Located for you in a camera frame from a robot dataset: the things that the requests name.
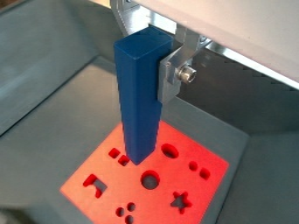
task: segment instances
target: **rectangular hole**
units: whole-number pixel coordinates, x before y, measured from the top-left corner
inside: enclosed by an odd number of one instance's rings
[[[200,169],[200,177],[205,180],[208,180],[211,177],[211,172],[205,168]]]
[[[123,165],[127,166],[127,163],[129,162],[129,158],[127,156],[121,156],[121,158],[117,160],[117,162]]]
[[[109,151],[108,155],[109,155],[112,158],[116,158],[117,155],[119,155],[119,153],[120,153],[120,151],[119,151],[116,148],[113,148],[113,149]]]

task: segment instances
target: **star-shaped hole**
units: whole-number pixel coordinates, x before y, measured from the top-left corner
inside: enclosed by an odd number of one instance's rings
[[[185,207],[192,206],[192,203],[187,199],[188,193],[184,192],[183,194],[179,194],[177,192],[175,192],[172,194],[172,196],[173,196],[173,202],[171,204],[171,207],[177,207],[179,208],[179,213],[184,214]]]

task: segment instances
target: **small round hole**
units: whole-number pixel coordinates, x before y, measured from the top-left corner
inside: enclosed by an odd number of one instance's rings
[[[189,162],[189,169],[191,169],[193,172],[197,171],[197,164],[196,164],[196,162],[193,162],[193,161]]]
[[[209,177],[211,177],[211,172],[205,168],[201,168],[200,169],[200,176],[201,176],[203,179],[208,180]]]
[[[125,210],[124,210],[123,207],[120,207],[120,208],[116,210],[116,216],[117,216],[117,217],[121,217],[124,214],[125,214]]]
[[[159,175],[155,171],[145,171],[141,175],[141,185],[147,190],[153,190],[160,183]]]
[[[179,157],[179,151],[175,149],[175,147],[172,145],[169,145],[168,143],[165,143],[163,145],[163,154],[168,157],[168,158],[177,158]]]
[[[135,203],[132,203],[132,202],[129,202],[128,204],[127,204],[127,211],[128,212],[133,212],[135,210],[136,210],[136,204]]]
[[[133,218],[133,216],[128,215],[128,216],[125,217],[125,224],[132,224],[133,222],[135,222],[135,218]]]

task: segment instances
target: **metal clamp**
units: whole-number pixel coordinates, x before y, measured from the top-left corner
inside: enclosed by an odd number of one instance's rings
[[[196,70],[191,68],[192,57],[199,53],[211,40],[199,33],[177,24],[175,45],[179,49],[160,62],[157,100],[165,104],[180,92],[181,81],[191,83]]]

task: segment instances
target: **circular hole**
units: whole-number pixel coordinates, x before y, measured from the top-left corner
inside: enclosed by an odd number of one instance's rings
[[[124,215],[124,213],[125,213],[125,210],[124,210],[123,207],[120,207],[120,208],[116,210],[116,216],[117,216],[117,217],[121,217],[121,216]]]
[[[132,202],[129,202],[127,204],[127,207],[125,208],[127,208],[127,211],[133,212],[136,210],[136,204],[132,203]]]
[[[175,147],[172,145],[169,145],[168,143],[165,143],[163,145],[163,154],[168,157],[168,158],[177,158],[179,157],[179,151],[175,149]]]
[[[197,164],[196,164],[196,162],[193,162],[193,161],[189,162],[189,169],[191,169],[193,172],[197,171]]]
[[[141,176],[141,185],[147,190],[153,190],[160,183],[159,175],[155,171],[145,171]]]
[[[132,224],[133,222],[135,222],[135,218],[133,218],[133,216],[128,215],[128,216],[125,217],[125,224]]]

